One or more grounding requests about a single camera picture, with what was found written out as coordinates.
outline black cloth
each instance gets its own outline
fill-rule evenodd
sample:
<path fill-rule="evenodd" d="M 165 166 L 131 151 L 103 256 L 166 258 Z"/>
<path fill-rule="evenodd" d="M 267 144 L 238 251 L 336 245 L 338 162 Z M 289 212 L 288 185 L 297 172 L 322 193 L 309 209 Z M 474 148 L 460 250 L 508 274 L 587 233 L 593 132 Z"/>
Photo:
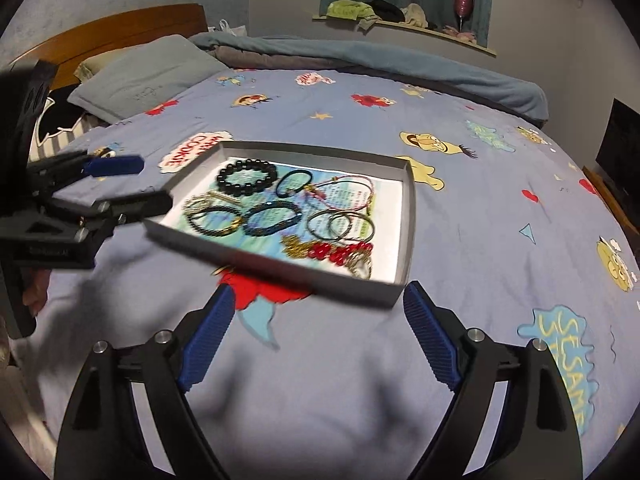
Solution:
<path fill-rule="evenodd" d="M 404 22 L 404 14 L 402 10 L 398 9 L 394 4 L 390 4 L 385 0 L 373 0 L 372 2 L 365 2 L 370 5 L 381 20 L 386 22 L 402 23 Z"/>

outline blue bedsheet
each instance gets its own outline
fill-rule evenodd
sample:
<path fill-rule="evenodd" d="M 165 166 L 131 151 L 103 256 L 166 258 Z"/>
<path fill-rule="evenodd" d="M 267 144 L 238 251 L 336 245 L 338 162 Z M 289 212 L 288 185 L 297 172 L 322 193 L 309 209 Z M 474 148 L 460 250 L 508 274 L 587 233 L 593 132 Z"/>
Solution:
<path fill-rule="evenodd" d="M 201 132 L 409 158 L 411 279 L 496 341 L 549 343 L 590 472 L 639 400 L 640 272 L 584 175 L 556 143 L 503 112 L 391 80 L 326 71 L 304 86 L 300 75 L 230 70 L 92 130 L 71 147 L 141 153 L 146 167 L 62 195 L 92 202 L 158 188 L 172 176 L 158 164 L 180 166 L 191 152 L 175 148 Z M 161 248 L 141 226 L 119 228 L 92 272 L 55 272 L 36 333 L 15 345 L 53 433 L 92 343 L 141 343 L 200 308 L 219 282 L 238 293 L 238 314 L 188 400 L 231 477 L 406 478 L 452 394 L 436 382 L 400 304 L 381 312 L 307 297 Z M 492 404 L 493 427 L 499 413 Z M 141 421 L 149 425 L 148 414 Z M 158 446 L 151 451 L 158 456 Z"/>

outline cartoon print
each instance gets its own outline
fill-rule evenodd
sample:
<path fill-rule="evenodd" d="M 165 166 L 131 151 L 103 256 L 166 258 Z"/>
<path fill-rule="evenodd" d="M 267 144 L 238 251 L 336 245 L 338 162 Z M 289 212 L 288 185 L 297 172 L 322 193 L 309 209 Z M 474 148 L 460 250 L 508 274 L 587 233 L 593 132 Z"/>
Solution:
<path fill-rule="evenodd" d="M 531 142 L 535 142 L 536 144 L 548 144 L 548 142 L 546 142 L 546 140 L 543 139 L 542 136 L 540 136 L 540 134 L 535 130 L 523 128 L 522 126 L 518 126 L 516 129 L 525 137 L 527 137 L 527 139 L 529 139 Z"/>
<path fill-rule="evenodd" d="M 587 329 L 587 321 L 564 305 L 552 310 L 533 310 L 533 323 L 518 327 L 518 335 L 525 339 L 540 338 L 549 346 L 556 361 L 562 382 L 574 409 L 575 423 L 582 436 L 593 416 L 591 397 L 598 390 L 595 380 L 588 380 L 593 363 L 586 355 L 593 346 L 585 345 L 581 338 Z"/>
<path fill-rule="evenodd" d="M 633 290 L 634 284 L 632 283 L 631 275 L 626 268 L 626 264 L 620 255 L 616 253 L 616 250 L 611 245 L 600 237 L 600 240 L 596 244 L 596 250 L 602 265 L 607 270 L 613 281 L 625 292 Z"/>
<path fill-rule="evenodd" d="M 420 99 L 424 99 L 424 96 L 417 90 L 401 88 L 401 91 L 403 91 L 407 95 L 413 95 L 413 96 L 419 97 Z"/>
<path fill-rule="evenodd" d="M 111 158 L 112 156 L 116 156 L 116 152 L 121 151 L 119 142 L 112 142 L 107 146 L 101 146 L 100 148 L 93 150 L 91 154 L 93 156 L 100 156 L 102 158 Z"/>
<path fill-rule="evenodd" d="M 593 187 L 593 184 L 591 182 L 589 182 L 586 178 L 581 178 L 578 181 L 578 184 L 580 184 L 584 189 L 586 189 L 589 193 L 597 195 L 598 192 L 596 191 L 596 189 Z"/>
<path fill-rule="evenodd" d="M 531 200 L 532 202 L 535 202 L 536 204 L 540 201 L 538 196 L 536 194 L 533 194 L 532 192 L 530 192 L 528 189 L 523 189 L 522 190 L 522 194 L 525 197 L 527 197 L 529 200 Z"/>
<path fill-rule="evenodd" d="M 408 134 L 406 132 L 400 132 L 400 138 L 405 144 L 415 146 L 427 152 L 442 152 L 447 153 L 447 155 L 464 153 L 466 156 L 471 158 L 478 158 L 476 152 L 468 150 L 462 144 L 456 146 L 450 142 L 440 140 L 438 137 L 431 134 Z"/>
<path fill-rule="evenodd" d="M 221 75 L 216 81 L 216 83 L 222 86 L 230 86 L 230 85 L 242 86 L 242 83 L 244 83 L 245 81 L 246 79 L 242 74 L 238 74 L 236 76 Z M 255 79 L 251 78 L 249 79 L 249 82 L 255 83 Z"/>
<path fill-rule="evenodd" d="M 516 149 L 508 144 L 502 136 L 497 133 L 495 128 L 487 128 L 481 124 L 476 124 L 471 121 L 466 122 L 466 127 L 474 133 L 474 136 L 482 140 L 485 144 L 493 146 L 498 150 L 504 150 L 505 152 L 513 153 Z"/>
<path fill-rule="evenodd" d="M 396 104 L 393 99 L 387 99 L 386 97 L 375 97 L 373 95 L 352 94 L 351 99 L 353 99 L 357 103 L 360 103 L 362 106 L 366 106 L 369 108 L 374 105 L 379 107 L 388 107 Z"/>
<path fill-rule="evenodd" d="M 221 140 L 232 140 L 232 136 L 229 132 L 204 132 L 189 137 L 158 162 L 160 173 L 177 173 Z"/>
<path fill-rule="evenodd" d="M 255 108 L 255 104 L 267 101 L 271 101 L 271 98 L 263 94 L 243 95 L 236 99 L 232 106 L 251 106 Z"/>
<path fill-rule="evenodd" d="M 409 161 L 409 163 L 411 164 L 411 169 L 414 173 L 414 180 L 416 182 L 429 184 L 436 191 L 440 191 L 444 188 L 443 181 L 441 181 L 439 178 L 430 176 L 434 171 L 436 171 L 433 166 L 426 166 L 425 164 L 418 162 L 410 156 L 396 155 L 396 158 L 402 158 L 403 160 Z"/>
<path fill-rule="evenodd" d="M 274 350 L 279 349 L 271 330 L 276 305 L 302 300 L 309 296 L 309 291 L 265 282 L 255 276 L 236 272 L 231 267 L 222 267 L 214 274 L 220 274 L 220 283 L 234 290 L 236 311 L 242 325 L 261 343 Z"/>
<path fill-rule="evenodd" d="M 522 229 L 520 229 L 520 231 L 518 231 L 520 234 L 525 235 L 529 240 L 531 240 L 533 242 L 533 244 L 536 244 L 536 240 L 533 237 L 533 232 L 531 231 L 531 224 L 527 224 L 525 225 Z"/>
<path fill-rule="evenodd" d="M 306 74 L 299 75 L 296 78 L 296 83 L 301 86 L 311 86 L 319 82 L 327 83 L 328 85 L 335 83 L 333 79 L 323 77 L 318 72 L 307 72 Z"/>
<path fill-rule="evenodd" d="M 420 99 L 424 99 L 422 92 L 431 92 L 428 88 L 422 88 L 421 86 L 409 85 L 407 83 L 404 84 L 406 88 L 401 88 L 401 90 L 407 95 L 413 95 L 419 97 Z"/>
<path fill-rule="evenodd" d="M 165 103 L 162 103 L 161 105 L 158 105 L 154 108 L 151 108 L 151 110 L 147 110 L 145 112 L 145 114 L 147 115 L 160 115 L 162 112 L 164 112 L 164 109 L 167 108 L 168 106 L 175 106 L 178 104 L 178 100 L 177 99 L 171 99 L 170 101 L 167 101 Z"/>

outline gray pillow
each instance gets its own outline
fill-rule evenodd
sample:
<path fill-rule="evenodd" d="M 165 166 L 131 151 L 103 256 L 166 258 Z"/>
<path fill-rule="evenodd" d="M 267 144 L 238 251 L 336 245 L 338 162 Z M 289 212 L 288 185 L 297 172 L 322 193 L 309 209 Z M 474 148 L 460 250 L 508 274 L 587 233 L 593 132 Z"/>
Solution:
<path fill-rule="evenodd" d="M 68 98 L 108 123 L 154 108 L 226 66 L 182 36 L 165 36 L 129 50 Z"/>

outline black bead bracelet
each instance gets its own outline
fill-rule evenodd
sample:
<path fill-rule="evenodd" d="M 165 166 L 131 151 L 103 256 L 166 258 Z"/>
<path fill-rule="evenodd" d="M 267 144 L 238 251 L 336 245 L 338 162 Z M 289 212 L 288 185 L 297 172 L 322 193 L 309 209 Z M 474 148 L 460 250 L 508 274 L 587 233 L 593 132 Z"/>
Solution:
<path fill-rule="evenodd" d="M 265 174 L 264 178 L 259 178 L 255 182 L 247 182 L 245 184 L 233 184 L 227 182 L 227 178 L 239 171 L 261 171 Z M 227 164 L 222 168 L 216 177 L 218 189 L 222 193 L 231 196 L 251 196 L 254 193 L 263 192 L 270 188 L 278 179 L 278 170 L 274 164 L 266 160 L 257 160 L 248 158 L 247 160 L 236 160 L 233 164 Z"/>
<path fill-rule="evenodd" d="M 258 214 L 262 211 L 267 211 L 269 209 L 283 208 L 293 211 L 294 215 L 291 218 L 287 218 L 286 220 L 282 220 L 268 227 L 249 227 L 249 218 L 251 218 L 253 215 Z M 300 207 L 293 202 L 286 202 L 286 200 L 274 200 L 274 202 L 264 202 L 262 204 L 253 206 L 244 214 L 244 216 L 242 216 L 242 220 L 244 222 L 244 225 L 242 226 L 244 229 L 244 234 L 248 236 L 269 236 L 277 233 L 278 231 L 282 231 L 287 227 L 298 224 L 302 220 L 302 209 L 300 209 Z"/>

